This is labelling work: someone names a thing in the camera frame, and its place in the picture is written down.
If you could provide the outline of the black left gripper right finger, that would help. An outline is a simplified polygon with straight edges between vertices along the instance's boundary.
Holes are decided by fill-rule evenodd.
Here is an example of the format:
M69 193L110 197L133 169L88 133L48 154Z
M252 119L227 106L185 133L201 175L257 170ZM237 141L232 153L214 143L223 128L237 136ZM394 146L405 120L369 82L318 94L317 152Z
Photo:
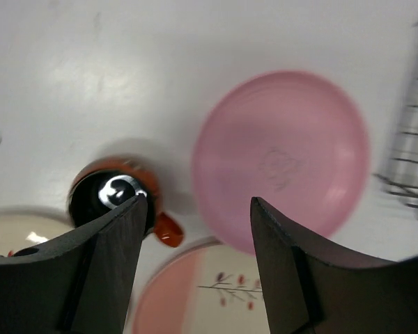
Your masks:
M359 253L258 197L250 218L272 333L418 333L418 256Z

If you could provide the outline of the black wire dish rack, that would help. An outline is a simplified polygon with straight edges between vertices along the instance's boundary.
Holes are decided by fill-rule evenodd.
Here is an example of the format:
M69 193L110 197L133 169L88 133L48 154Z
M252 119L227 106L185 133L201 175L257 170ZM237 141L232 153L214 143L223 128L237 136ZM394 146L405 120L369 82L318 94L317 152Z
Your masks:
M375 177L382 190L410 208L418 220L418 52L387 162Z

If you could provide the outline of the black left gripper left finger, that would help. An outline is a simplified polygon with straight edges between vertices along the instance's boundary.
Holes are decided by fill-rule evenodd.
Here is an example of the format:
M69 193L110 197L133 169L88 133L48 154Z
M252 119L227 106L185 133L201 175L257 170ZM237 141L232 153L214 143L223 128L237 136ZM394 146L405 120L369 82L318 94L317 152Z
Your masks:
M147 223L144 196L0 255L0 333L122 333Z

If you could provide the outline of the orange and black cup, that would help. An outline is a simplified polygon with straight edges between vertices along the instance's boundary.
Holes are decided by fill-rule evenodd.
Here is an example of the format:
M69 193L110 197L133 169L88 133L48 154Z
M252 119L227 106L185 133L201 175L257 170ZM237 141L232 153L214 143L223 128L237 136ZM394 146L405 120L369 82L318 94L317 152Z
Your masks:
M147 201L144 234L153 233L164 245L179 247L185 233L164 210L157 175L153 169L130 155L104 157L83 168L70 187L68 213L71 221L79 227L139 195L143 195Z

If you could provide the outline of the pink plastic plate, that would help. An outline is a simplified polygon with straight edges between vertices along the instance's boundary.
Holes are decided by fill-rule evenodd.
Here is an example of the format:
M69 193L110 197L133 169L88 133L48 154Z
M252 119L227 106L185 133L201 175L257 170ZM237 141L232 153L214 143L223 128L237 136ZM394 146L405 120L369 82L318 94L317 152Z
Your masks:
M209 113L192 153L192 187L216 238L251 254L253 197L330 237L362 197L370 155L366 124L344 89L317 74L276 71L240 84Z

